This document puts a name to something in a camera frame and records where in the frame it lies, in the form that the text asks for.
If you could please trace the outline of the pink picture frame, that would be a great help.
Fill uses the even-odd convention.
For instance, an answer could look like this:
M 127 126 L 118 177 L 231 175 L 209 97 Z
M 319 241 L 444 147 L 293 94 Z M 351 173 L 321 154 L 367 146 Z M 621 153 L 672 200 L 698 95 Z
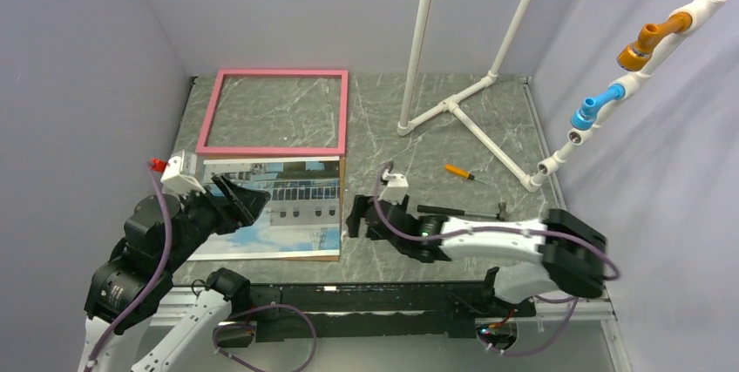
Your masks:
M 220 69 L 195 151 L 202 157 L 339 157 L 347 152 L 349 73 Z

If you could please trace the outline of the orange handled screwdriver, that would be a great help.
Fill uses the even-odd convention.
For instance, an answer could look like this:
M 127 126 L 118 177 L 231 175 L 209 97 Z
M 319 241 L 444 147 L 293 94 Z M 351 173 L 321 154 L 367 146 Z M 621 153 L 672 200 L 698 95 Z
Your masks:
M 447 164 L 444 166 L 444 169 L 446 172 L 453 174 L 455 176 L 458 176 L 460 178 L 463 178 L 463 179 L 467 179 L 470 181 L 474 181 L 476 179 L 476 176 L 472 174 L 471 172 L 468 172 L 465 169 L 459 168 L 454 165 Z

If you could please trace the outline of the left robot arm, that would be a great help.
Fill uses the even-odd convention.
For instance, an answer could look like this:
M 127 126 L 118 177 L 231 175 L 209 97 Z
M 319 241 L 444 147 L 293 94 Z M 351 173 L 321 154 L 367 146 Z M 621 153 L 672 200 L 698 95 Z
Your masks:
M 227 268 L 208 275 L 205 288 L 170 333 L 140 360 L 136 351 L 173 273 L 212 234 L 253 225 L 270 200 L 267 191 L 237 186 L 222 175 L 210 190 L 175 197 L 155 184 L 124 224 L 124 238 L 92 276 L 85 301 L 81 371 L 168 371 L 183 367 L 198 338 L 222 320 L 249 310 L 250 282 Z

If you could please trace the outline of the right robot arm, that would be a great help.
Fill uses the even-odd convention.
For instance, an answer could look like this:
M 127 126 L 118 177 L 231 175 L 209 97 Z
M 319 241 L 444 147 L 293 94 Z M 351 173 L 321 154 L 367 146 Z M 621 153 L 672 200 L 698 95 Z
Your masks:
M 367 227 L 371 240 L 387 240 L 400 254 L 423 263 L 468 258 L 512 260 L 486 275 L 480 303 L 501 315 L 534 295 L 560 291 L 572 297 L 603 295 L 608 280 L 607 238 L 566 210 L 514 222 L 472 221 L 425 215 L 415 218 L 407 204 L 357 195 L 346 219 L 349 237 Z

